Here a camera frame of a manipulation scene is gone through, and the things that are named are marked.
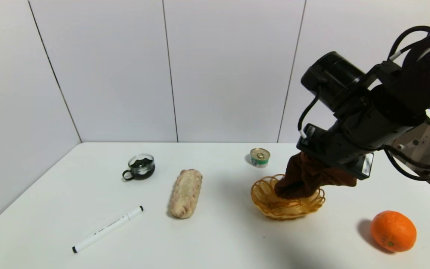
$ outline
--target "white cable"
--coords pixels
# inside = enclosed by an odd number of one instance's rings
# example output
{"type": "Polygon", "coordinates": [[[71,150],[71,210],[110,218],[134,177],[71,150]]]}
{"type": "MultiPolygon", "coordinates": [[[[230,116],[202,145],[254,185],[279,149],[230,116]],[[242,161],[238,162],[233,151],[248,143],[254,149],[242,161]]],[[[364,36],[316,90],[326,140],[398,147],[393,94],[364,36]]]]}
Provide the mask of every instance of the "white cable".
{"type": "Polygon", "coordinates": [[[394,53],[393,56],[389,57],[389,60],[394,61],[394,60],[396,60],[396,58],[401,56],[401,54],[402,54],[402,52],[398,51],[398,52],[394,53]]]}
{"type": "Polygon", "coordinates": [[[302,135],[303,139],[306,139],[306,138],[307,138],[307,136],[306,136],[306,134],[304,133],[303,129],[301,129],[301,130],[300,130],[300,135],[302,135]]]}

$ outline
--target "panel seam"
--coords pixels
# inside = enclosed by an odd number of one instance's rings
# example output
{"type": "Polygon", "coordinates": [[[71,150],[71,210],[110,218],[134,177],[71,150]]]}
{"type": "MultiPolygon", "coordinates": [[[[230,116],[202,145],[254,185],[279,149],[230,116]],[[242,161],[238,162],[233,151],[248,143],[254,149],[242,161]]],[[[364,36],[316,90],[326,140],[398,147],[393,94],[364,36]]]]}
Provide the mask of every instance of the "panel seam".
{"type": "Polygon", "coordinates": [[[59,88],[59,92],[61,92],[61,95],[62,95],[63,101],[64,101],[64,105],[66,106],[67,112],[69,113],[69,116],[71,118],[72,124],[74,125],[74,129],[75,129],[75,132],[77,133],[77,137],[79,138],[79,141],[82,143],[82,139],[81,139],[81,136],[79,134],[79,131],[77,130],[77,126],[75,126],[74,118],[72,117],[72,114],[71,114],[71,111],[69,109],[69,106],[67,105],[67,102],[66,102],[65,96],[63,94],[63,91],[61,90],[61,85],[59,85],[59,81],[58,81],[58,79],[56,77],[56,73],[54,72],[53,64],[51,63],[51,60],[49,59],[49,55],[47,53],[46,46],[44,45],[43,37],[41,36],[41,32],[39,31],[39,27],[38,27],[37,22],[36,22],[36,17],[34,17],[34,12],[32,11],[31,2],[29,0],[28,0],[28,4],[29,4],[29,9],[31,10],[32,19],[34,20],[34,24],[36,25],[36,29],[37,29],[37,32],[39,34],[39,38],[41,38],[41,43],[43,44],[43,48],[44,48],[44,52],[46,53],[47,61],[49,62],[49,66],[51,67],[51,70],[53,72],[54,79],[56,80],[57,87],[59,88]]]}
{"type": "Polygon", "coordinates": [[[296,40],[295,54],[293,55],[293,62],[292,62],[292,71],[290,72],[290,80],[288,80],[288,88],[286,90],[285,104],[283,105],[283,114],[281,115],[280,130],[278,131],[278,139],[276,140],[276,143],[280,142],[281,126],[283,125],[283,117],[285,116],[286,102],[288,101],[288,92],[290,91],[290,84],[292,82],[293,68],[295,66],[296,52],[298,51],[298,44],[300,44],[300,36],[302,35],[302,26],[303,26],[304,12],[306,9],[306,1],[307,0],[305,0],[304,5],[303,5],[302,21],[300,22],[300,29],[298,31],[298,38],[296,40]]]}
{"type": "Polygon", "coordinates": [[[179,141],[179,132],[177,129],[177,115],[175,112],[175,95],[174,95],[174,82],[172,81],[172,66],[170,65],[170,51],[169,51],[169,36],[167,35],[167,21],[165,19],[165,4],[162,0],[163,24],[165,26],[165,41],[167,42],[167,57],[169,58],[169,73],[170,73],[170,87],[172,89],[172,104],[174,105],[174,120],[175,120],[175,135],[177,142],[179,141]]]}

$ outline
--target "can label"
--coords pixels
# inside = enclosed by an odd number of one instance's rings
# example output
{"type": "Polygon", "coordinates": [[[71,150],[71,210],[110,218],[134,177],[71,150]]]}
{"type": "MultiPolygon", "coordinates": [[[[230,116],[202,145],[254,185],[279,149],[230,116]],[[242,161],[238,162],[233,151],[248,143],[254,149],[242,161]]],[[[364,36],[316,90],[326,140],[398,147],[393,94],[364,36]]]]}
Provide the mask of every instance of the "can label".
{"type": "Polygon", "coordinates": [[[268,160],[257,160],[254,157],[251,157],[251,164],[256,167],[266,167],[268,165],[268,160]]]}

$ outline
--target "white wall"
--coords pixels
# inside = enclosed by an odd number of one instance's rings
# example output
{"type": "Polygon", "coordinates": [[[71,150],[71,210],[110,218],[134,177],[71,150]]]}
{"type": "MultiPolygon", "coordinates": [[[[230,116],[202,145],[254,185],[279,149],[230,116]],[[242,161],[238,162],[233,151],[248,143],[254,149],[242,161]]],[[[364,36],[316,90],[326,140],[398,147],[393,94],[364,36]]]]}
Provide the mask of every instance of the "white wall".
{"type": "MultiPolygon", "coordinates": [[[[337,51],[367,72],[387,58],[392,43],[404,30],[416,25],[430,25],[430,0],[308,0],[279,141],[296,142],[300,137],[298,119],[314,98],[300,80],[317,59],[337,51]]],[[[425,34],[412,34],[400,48],[423,37],[425,34]]],[[[336,120],[332,114],[318,102],[303,124],[328,129],[336,120]]]]}
{"type": "Polygon", "coordinates": [[[0,0],[0,213],[78,143],[28,2],[0,0]]]}
{"type": "Polygon", "coordinates": [[[162,0],[31,0],[83,142],[176,142],[162,0]]]}
{"type": "Polygon", "coordinates": [[[165,0],[181,142],[276,142],[304,0],[165,0]]]}

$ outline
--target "black handle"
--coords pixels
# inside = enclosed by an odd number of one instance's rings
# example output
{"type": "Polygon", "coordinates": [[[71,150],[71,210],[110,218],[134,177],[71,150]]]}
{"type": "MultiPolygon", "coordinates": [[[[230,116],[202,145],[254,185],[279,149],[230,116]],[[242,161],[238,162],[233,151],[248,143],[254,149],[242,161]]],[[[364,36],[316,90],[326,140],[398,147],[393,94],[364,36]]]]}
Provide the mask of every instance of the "black handle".
{"type": "Polygon", "coordinates": [[[122,177],[123,177],[125,180],[132,180],[132,179],[134,179],[134,176],[133,176],[132,172],[130,172],[130,170],[125,170],[125,171],[122,173],[122,177]],[[128,178],[128,179],[125,177],[125,174],[126,174],[127,172],[129,172],[129,173],[130,173],[130,178],[128,178]]]}

